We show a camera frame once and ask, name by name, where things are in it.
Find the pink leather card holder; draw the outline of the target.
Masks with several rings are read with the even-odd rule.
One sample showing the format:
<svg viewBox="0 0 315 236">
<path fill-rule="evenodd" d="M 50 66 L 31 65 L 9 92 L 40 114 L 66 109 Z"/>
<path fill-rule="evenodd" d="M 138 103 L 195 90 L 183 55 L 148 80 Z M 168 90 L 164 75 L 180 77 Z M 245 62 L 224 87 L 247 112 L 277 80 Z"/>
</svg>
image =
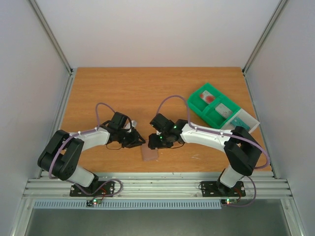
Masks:
<svg viewBox="0 0 315 236">
<path fill-rule="evenodd" d="M 147 145 L 142 145 L 141 155 L 143 161 L 155 161 L 158 159 L 158 150 L 150 149 Z"/>
</svg>

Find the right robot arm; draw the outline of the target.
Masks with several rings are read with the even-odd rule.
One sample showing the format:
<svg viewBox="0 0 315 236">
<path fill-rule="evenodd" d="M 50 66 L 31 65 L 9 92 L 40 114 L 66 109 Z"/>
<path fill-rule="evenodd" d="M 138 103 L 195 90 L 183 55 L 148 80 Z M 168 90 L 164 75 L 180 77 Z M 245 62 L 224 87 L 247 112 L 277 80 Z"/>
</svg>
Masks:
<svg viewBox="0 0 315 236">
<path fill-rule="evenodd" d="M 251 176 L 262 154 L 260 145 L 243 127 L 219 130 L 179 119 L 173 122 L 158 113 L 150 122 L 156 130 L 149 136 L 150 149 L 172 148 L 175 143 L 198 144 L 225 153 L 229 165 L 223 170 L 214 190 L 221 197 L 240 192 L 235 186 L 244 176 Z"/>
</svg>

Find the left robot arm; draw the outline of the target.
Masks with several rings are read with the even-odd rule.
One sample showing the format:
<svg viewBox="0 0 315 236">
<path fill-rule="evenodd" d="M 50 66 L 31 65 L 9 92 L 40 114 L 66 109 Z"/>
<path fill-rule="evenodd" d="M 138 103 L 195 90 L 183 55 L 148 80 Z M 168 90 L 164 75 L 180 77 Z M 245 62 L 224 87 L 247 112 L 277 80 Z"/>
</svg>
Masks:
<svg viewBox="0 0 315 236">
<path fill-rule="evenodd" d="M 76 133 L 56 131 L 37 164 L 48 172 L 49 178 L 68 181 L 86 196 L 94 196 L 107 182 L 99 181 L 96 174 L 80 167 L 78 162 L 83 151 L 112 142 L 117 142 L 122 148 L 135 148 L 146 141 L 136 130 L 135 121 L 115 112 L 110 120 L 91 130 Z"/>
</svg>

